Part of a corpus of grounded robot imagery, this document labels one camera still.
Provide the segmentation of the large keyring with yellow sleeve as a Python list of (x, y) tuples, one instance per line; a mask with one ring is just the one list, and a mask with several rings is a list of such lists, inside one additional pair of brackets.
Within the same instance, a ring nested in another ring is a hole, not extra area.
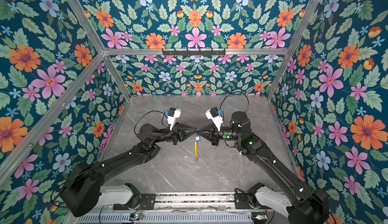
[(196, 160), (199, 159), (199, 142), (196, 142), (195, 141), (195, 156), (196, 156)]

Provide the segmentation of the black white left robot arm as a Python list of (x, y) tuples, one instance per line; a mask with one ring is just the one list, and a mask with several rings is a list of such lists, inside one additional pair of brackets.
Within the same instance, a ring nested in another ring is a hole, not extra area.
[(140, 142), (130, 150), (93, 164), (78, 164), (68, 180), (63, 184), (60, 197), (75, 217), (81, 217), (91, 211), (98, 203), (105, 182), (134, 166), (146, 163), (156, 157), (159, 142), (183, 142), (199, 132), (197, 128), (176, 123), (170, 128), (158, 129), (144, 124), (137, 134)]

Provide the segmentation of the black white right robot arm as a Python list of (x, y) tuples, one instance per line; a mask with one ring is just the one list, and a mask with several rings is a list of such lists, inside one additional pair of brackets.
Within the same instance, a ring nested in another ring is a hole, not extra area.
[(328, 194), (313, 190), (290, 171), (268, 145), (251, 129), (247, 114), (236, 111), (230, 125), (225, 126), (222, 111), (214, 107), (206, 111), (212, 124), (198, 130), (203, 138), (217, 145), (221, 139), (233, 141), (240, 155), (260, 166), (281, 188), (282, 194), (258, 183), (248, 191), (258, 204), (288, 218), (291, 224), (323, 224), (329, 219)]

